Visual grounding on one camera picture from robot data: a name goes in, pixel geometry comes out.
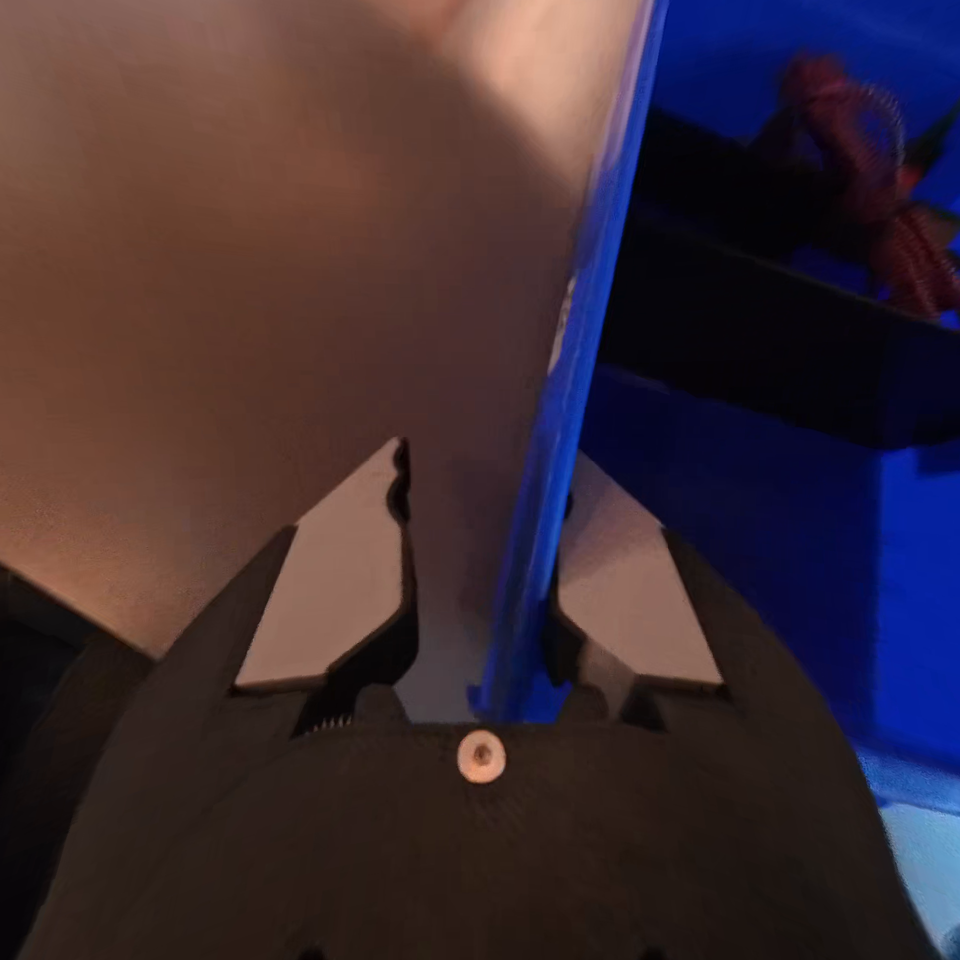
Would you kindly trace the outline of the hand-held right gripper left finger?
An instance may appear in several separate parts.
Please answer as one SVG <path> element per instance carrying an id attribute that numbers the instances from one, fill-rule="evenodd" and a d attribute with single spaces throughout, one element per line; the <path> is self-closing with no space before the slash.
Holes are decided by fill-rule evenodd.
<path id="1" fill-rule="evenodd" d="M 295 523 L 238 691 L 318 688 L 412 611 L 409 454 L 388 439 Z"/>

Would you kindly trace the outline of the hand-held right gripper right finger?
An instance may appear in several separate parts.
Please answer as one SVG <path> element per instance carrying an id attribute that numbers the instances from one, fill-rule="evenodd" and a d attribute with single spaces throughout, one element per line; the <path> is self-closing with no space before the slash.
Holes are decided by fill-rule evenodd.
<path id="1" fill-rule="evenodd" d="M 575 460 L 543 628 L 555 687 L 599 689 L 628 710 L 637 689 L 711 695 L 724 680 L 662 523 L 586 454 Z"/>

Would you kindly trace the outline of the translucent plastic bin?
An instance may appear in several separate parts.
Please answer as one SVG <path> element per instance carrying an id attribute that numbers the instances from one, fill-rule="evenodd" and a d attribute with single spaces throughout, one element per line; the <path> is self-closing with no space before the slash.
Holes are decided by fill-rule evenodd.
<path id="1" fill-rule="evenodd" d="M 874 294 L 826 282 L 729 246 L 635 200 L 661 57 L 667 2 L 631 38 L 629 93 L 614 99 L 626 140 L 602 161 L 582 246 L 558 314 L 546 401 L 534 426 L 510 537 L 506 599 L 470 703 L 517 713 L 532 684 L 532 629 L 546 597 L 547 547 L 560 542 L 560 494 L 573 443 L 639 495 L 755 606 L 821 690 L 889 803 L 920 799 L 920 769 L 958 778 L 958 439 L 881 450 L 640 378 L 598 362 L 624 229 L 654 220 L 958 333 L 957 306 L 900 308 L 901 287 Z"/>

